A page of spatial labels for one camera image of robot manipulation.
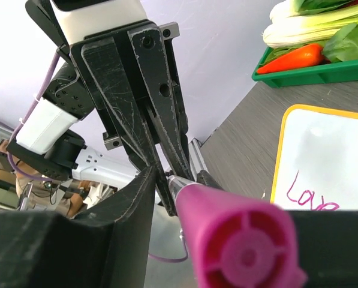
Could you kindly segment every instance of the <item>pink marker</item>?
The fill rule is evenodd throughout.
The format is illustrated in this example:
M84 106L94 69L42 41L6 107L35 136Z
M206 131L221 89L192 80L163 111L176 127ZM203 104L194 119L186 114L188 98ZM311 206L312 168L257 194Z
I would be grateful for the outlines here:
M262 200L169 177L200 288L300 288L293 221Z

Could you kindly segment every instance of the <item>yellow whiteboard frame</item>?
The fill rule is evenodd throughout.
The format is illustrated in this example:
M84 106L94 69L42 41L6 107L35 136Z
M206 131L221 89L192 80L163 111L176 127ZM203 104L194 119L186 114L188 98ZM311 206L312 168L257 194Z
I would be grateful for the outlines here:
M284 140L284 133L285 133L285 124L287 122L287 118L289 114L294 110L306 110L306 111L313 111L328 115L335 115L335 116L341 116L346 118L353 118L358 119L358 113L352 112L352 111L344 111L344 110L337 110L337 109L331 109L331 108L324 108L324 107L318 107L318 106L312 106L312 105L304 105L304 104L295 104L292 105L285 111L284 116L282 117L281 121L281 129L280 129L280 136L279 136L279 146L277 149L277 156L276 156L276 165L275 165L275 173L273 175L273 182L272 182L272 192L270 195L270 202L273 204L273 201L275 200L275 189L277 184L277 178L279 173L279 167L280 167L280 159L281 159L281 151L282 151L282 142Z

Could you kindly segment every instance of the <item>green tray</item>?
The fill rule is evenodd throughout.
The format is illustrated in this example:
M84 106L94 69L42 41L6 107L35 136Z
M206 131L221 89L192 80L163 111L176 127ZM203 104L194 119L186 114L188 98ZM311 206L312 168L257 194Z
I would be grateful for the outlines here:
M358 60L258 75L256 73L257 68L264 63L271 51L272 48L267 48L256 66L252 75L254 81L263 81L266 85L273 88L358 81Z

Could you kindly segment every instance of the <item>white wall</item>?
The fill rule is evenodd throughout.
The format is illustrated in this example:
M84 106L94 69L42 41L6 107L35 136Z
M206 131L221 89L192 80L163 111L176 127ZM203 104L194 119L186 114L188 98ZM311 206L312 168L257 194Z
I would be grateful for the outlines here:
M253 87L252 71L265 50L261 33L279 0L142 0L157 24L179 23L176 61L189 120L189 138L206 140ZM17 124L47 71L55 47L26 15L25 0L0 1L0 120ZM76 125L94 148L127 162L122 149L106 152L98 116Z

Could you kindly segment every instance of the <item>gray wooden table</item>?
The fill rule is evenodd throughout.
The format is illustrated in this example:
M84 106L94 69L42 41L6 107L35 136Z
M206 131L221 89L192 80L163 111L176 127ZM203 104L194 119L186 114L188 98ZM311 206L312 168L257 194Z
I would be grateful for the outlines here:
M225 190L270 199L281 119L294 104L358 112L358 82L279 89L256 84L201 148Z

